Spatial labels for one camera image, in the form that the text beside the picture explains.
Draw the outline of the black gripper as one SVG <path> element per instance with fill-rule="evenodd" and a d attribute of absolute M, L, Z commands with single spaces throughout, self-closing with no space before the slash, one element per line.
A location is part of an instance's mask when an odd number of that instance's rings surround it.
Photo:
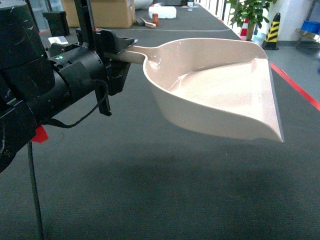
<path fill-rule="evenodd" d="M 135 38 L 116 37 L 113 52 L 120 54 L 137 42 Z M 95 92 L 97 100 L 94 109 L 110 116 L 108 95 L 114 96 L 123 91 L 131 63 L 105 61 L 84 41 L 73 44 L 54 42 L 49 53 L 55 76 L 55 86 L 47 97 L 53 111 L 51 116 L 55 116 L 91 92 Z"/>

